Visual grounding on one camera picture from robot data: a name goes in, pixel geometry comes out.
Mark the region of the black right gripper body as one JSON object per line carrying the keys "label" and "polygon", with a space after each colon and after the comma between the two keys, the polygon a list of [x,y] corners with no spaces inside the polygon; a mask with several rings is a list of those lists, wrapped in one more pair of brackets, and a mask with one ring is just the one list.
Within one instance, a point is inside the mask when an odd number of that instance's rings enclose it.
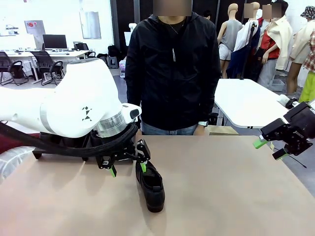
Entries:
{"label": "black right gripper body", "polygon": [[315,113],[308,103],[300,103],[283,117],[288,125],[283,138],[285,143],[315,138]]}

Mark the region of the person's left hand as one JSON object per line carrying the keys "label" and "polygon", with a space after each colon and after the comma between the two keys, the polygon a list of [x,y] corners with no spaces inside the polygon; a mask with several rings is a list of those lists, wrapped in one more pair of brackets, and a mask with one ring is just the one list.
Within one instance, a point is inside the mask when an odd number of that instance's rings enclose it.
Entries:
{"label": "person's left hand", "polygon": [[208,132],[206,126],[197,125],[193,135],[195,135],[195,136],[208,136],[209,132]]}

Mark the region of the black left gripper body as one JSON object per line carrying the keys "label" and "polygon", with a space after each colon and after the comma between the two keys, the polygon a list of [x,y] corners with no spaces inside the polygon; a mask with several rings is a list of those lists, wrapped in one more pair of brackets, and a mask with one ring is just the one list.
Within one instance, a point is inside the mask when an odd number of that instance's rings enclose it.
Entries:
{"label": "black left gripper body", "polygon": [[114,148],[109,149],[104,155],[104,161],[123,161],[123,160],[135,160],[136,149],[133,140],[126,141]]}

